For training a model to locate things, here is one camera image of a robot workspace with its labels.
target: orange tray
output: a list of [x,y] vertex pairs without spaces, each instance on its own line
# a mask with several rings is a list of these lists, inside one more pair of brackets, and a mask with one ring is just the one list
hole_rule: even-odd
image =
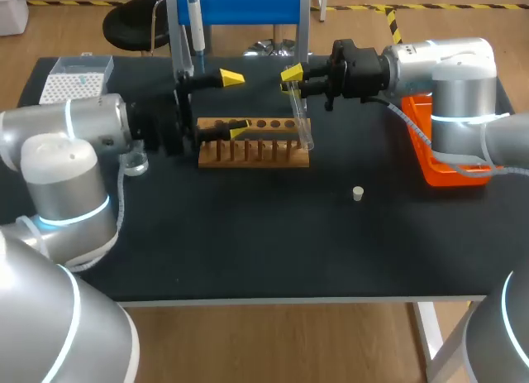
[[[403,111],[417,124],[429,139],[431,139],[431,97],[425,95],[403,98]],[[482,186],[487,184],[490,177],[469,178],[458,174],[447,164],[436,160],[430,147],[424,144],[413,129],[408,128],[413,148],[421,165],[422,174],[432,187]],[[488,167],[461,166],[469,172],[487,172]]]

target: yellow black tape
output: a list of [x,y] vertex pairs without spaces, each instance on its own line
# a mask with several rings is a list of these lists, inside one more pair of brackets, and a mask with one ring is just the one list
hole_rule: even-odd
[[[45,6],[92,6],[118,7],[121,1],[39,1],[30,0],[28,5],[33,7]],[[359,4],[359,5],[329,5],[327,11],[366,11],[376,10],[384,12],[386,9],[529,9],[529,4]],[[319,7],[311,7],[311,11],[320,11]]]
[[400,35],[400,30],[397,26],[397,19],[395,17],[395,10],[391,8],[386,8],[385,10],[386,17],[388,18],[389,30],[391,31],[391,36],[393,38],[394,44],[402,44],[403,38]]
[[119,1],[37,1],[30,0],[27,5],[31,7],[48,7],[48,6],[90,6],[90,7],[118,7],[123,5],[123,2]]
[[[386,9],[529,9],[529,4],[360,4],[360,5],[329,5],[327,11],[362,11],[375,10],[384,12]],[[319,7],[311,7],[311,11],[320,11]]]

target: wooden test tube rack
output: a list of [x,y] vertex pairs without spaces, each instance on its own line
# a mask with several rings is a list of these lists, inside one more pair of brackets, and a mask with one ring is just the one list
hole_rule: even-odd
[[[297,140],[260,140],[259,132],[267,134],[298,133],[292,118],[199,118],[199,128],[214,127],[219,122],[247,119],[250,129],[240,135],[240,140],[212,141],[200,146],[198,166],[203,168],[307,168],[308,150]],[[253,138],[245,139],[246,133]]]

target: black stool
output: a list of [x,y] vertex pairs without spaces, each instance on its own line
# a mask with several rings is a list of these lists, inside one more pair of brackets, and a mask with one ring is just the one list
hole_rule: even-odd
[[[152,10],[158,0],[130,0],[112,9],[102,23],[102,32],[112,45],[122,50],[150,50]],[[156,9],[155,48],[169,43],[167,7]]]

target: blue bar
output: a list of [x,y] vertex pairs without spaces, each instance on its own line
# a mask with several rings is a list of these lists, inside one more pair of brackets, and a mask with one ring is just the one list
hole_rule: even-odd
[[[189,25],[187,0],[177,0],[179,24]],[[299,0],[200,0],[203,25],[297,25]]]

